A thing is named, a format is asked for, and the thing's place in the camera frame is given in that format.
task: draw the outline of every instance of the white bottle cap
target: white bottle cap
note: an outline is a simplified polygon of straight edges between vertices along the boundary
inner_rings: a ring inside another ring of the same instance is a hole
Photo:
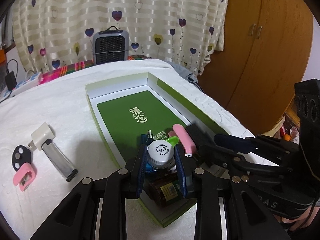
[[[155,140],[148,148],[148,163],[156,169],[169,166],[174,155],[174,148],[165,140]]]

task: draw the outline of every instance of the black plate with buttons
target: black plate with buttons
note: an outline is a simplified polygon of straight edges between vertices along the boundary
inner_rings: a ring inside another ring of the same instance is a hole
[[[31,151],[27,147],[19,145],[13,151],[12,166],[15,171],[18,171],[25,163],[31,164]]]

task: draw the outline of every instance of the wardrobe door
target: wardrobe door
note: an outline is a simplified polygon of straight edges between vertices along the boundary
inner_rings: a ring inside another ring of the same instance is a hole
[[[313,19],[303,0],[262,0],[247,66],[227,110],[253,134],[269,131],[306,69]]]
[[[211,55],[198,76],[204,92],[226,108],[240,80],[254,41],[261,0],[228,0],[225,48]]]

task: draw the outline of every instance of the yellow label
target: yellow label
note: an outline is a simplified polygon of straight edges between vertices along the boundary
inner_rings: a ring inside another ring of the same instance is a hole
[[[176,188],[171,182],[167,185],[160,187],[160,189],[163,192],[166,201],[172,200],[173,198],[178,196]]]

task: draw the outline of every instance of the curtain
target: curtain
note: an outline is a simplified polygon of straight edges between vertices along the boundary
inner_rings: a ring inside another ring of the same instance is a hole
[[[13,35],[26,70],[48,72],[92,59],[92,38],[128,31],[130,52],[201,74],[223,50],[228,0],[16,0]]]

